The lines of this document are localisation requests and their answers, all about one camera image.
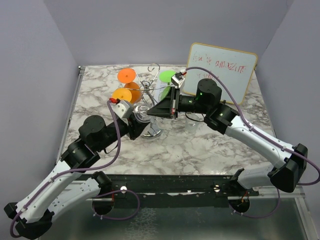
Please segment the clear wine glass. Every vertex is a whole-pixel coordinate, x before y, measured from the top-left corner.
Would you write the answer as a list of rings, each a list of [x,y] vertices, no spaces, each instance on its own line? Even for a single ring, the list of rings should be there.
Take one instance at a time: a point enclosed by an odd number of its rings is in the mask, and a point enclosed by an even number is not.
[[[133,110],[135,118],[141,123],[150,123],[151,118],[147,114],[149,109],[150,107],[145,104],[136,105]]]

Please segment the clear short tumbler glass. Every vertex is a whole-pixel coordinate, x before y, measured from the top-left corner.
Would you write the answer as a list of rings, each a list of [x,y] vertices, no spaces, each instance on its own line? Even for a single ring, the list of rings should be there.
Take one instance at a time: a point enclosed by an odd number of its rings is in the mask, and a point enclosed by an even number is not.
[[[185,133],[187,135],[194,135],[198,129],[200,122],[202,121],[201,118],[194,113],[186,112],[185,113]]]

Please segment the green plastic wine glass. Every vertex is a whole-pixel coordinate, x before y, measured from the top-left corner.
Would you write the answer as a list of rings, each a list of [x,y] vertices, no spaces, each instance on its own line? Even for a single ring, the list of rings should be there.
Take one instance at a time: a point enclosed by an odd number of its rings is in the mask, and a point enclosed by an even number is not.
[[[171,77],[175,73],[176,72],[174,70],[164,70],[158,75],[159,88],[166,87],[162,93],[162,99],[164,99],[165,96],[168,94],[171,85]]]

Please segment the light orange plastic wine glass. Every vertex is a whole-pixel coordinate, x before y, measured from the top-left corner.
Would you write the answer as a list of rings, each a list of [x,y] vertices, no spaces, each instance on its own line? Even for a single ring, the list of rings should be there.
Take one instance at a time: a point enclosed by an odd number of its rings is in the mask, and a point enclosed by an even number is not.
[[[131,102],[133,99],[133,95],[129,89],[126,88],[118,88],[116,89],[112,96],[113,99],[125,100],[127,102]]]

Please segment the dark orange plastic wine glass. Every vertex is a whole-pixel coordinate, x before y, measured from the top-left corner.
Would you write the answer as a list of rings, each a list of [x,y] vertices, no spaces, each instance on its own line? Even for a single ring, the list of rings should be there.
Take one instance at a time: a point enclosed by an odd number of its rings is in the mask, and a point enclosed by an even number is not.
[[[140,86],[135,82],[137,73],[132,68],[123,68],[117,74],[119,82],[124,84],[124,88],[129,90],[132,95],[131,103],[136,104],[142,99]]]

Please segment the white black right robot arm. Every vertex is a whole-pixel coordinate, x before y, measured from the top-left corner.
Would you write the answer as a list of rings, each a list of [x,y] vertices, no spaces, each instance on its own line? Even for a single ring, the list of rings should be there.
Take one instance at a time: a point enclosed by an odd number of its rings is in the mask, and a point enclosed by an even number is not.
[[[247,189],[274,186],[292,193],[306,170],[303,159],[308,149],[301,143],[293,146],[244,123],[240,114],[220,101],[222,89],[213,79],[204,78],[197,84],[194,97],[180,94],[177,87],[170,87],[167,95],[147,111],[148,116],[175,119],[179,112],[204,115],[204,123],[222,135],[234,138],[268,160],[260,167],[239,169],[232,177],[229,189],[240,196]]]

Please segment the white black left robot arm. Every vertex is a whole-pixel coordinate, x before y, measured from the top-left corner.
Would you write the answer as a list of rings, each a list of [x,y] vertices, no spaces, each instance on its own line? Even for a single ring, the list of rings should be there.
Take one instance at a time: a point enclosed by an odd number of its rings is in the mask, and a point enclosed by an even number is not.
[[[110,166],[120,154],[121,138],[129,135],[134,140],[149,124],[149,120],[138,120],[134,114],[126,120],[114,115],[109,125],[99,115],[86,118],[79,128],[79,137],[67,147],[49,175],[23,200],[4,207],[12,220],[11,237],[35,240],[69,208],[111,193],[111,180],[101,167],[93,167],[100,159],[99,153],[117,143],[115,156],[106,164]]]

